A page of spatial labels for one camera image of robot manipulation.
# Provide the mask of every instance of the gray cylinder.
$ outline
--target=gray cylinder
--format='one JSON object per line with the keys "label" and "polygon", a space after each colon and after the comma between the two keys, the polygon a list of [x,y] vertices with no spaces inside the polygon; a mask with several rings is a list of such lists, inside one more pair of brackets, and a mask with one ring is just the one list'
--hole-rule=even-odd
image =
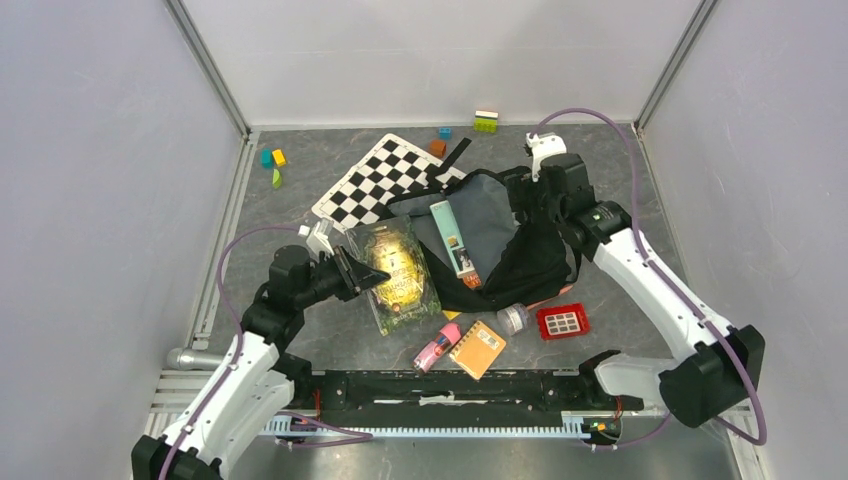
{"label": "gray cylinder", "polygon": [[215,370],[223,361],[223,355],[190,348],[175,348],[168,352],[168,366],[174,370]]}

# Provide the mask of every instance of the red toy block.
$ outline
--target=red toy block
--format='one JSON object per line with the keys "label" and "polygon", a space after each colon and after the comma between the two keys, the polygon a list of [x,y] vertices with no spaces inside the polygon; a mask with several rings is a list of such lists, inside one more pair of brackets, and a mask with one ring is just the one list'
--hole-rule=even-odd
{"label": "red toy block", "polygon": [[430,155],[436,158],[442,158],[445,156],[445,152],[448,149],[448,144],[445,143],[444,140],[433,140],[430,142]]}
{"label": "red toy block", "polygon": [[589,317],[580,303],[539,309],[536,321],[539,323],[539,333],[545,340],[589,333]]}

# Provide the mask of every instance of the black backpack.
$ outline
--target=black backpack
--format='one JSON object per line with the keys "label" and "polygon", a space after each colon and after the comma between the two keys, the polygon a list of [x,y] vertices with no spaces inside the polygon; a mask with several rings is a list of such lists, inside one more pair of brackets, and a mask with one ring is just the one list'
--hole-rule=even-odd
{"label": "black backpack", "polygon": [[[457,312],[497,311],[515,303],[530,305],[559,295],[574,283],[566,246],[553,223],[518,223],[510,179],[530,174],[528,167],[504,172],[475,170],[451,185],[438,184],[399,195],[382,209],[381,219],[409,215],[424,251],[442,308]],[[456,277],[429,206],[450,200],[468,254],[483,282],[471,289]]]}

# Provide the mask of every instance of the white wall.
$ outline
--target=white wall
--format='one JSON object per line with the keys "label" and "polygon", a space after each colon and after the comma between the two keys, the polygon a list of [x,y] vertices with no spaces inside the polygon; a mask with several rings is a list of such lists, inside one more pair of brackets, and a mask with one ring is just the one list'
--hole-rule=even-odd
{"label": "white wall", "polygon": [[184,1],[253,125],[532,123],[569,106],[632,120],[698,5]]}
{"label": "white wall", "polygon": [[127,478],[238,136],[161,1],[0,4],[0,477]]}
{"label": "white wall", "polygon": [[646,132],[690,282],[766,338],[781,479],[844,478],[846,18],[842,0],[720,2]]}

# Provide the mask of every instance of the pink bottle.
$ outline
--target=pink bottle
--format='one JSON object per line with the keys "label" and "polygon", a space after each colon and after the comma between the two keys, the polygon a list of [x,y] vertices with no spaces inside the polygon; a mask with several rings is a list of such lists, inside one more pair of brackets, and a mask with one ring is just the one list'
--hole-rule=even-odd
{"label": "pink bottle", "polygon": [[439,330],[439,336],[435,340],[428,343],[426,347],[412,361],[412,368],[419,375],[424,375],[430,370],[430,367],[436,363],[445,352],[450,350],[452,346],[459,341],[461,337],[459,333],[459,325],[454,322],[448,322]]}

